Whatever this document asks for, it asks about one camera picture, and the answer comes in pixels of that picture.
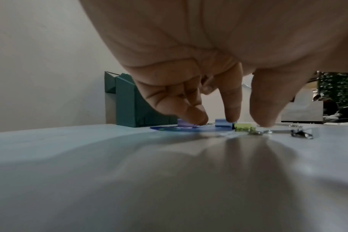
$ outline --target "green foliage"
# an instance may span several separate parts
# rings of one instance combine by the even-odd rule
[[[338,106],[348,106],[348,73],[321,73],[318,91],[332,98]]]

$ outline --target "dark green container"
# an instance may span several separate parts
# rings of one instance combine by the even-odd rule
[[[117,125],[151,127],[177,124],[177,117],[158,113],[143,99],[128,74],[114,77],[105,72],[105,92],[117,95]]]

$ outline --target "ivy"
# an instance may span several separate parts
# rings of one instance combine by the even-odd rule
[[[338,106],[348,106],[348,73],[320,73],[319,93],[336,101]]]

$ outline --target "human hand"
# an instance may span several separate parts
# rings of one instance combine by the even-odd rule
[[[208,120],[201,75],[214,76],[226,119],[236,121],[240,62],[255,67],[250,113],[271,126],[348,36],[348,0],[81,3],[148,103],[198,125]]]

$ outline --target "white table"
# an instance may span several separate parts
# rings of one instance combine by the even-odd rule
[[[348,127],[305,127],[0,133],[0,232],[348,231]]]

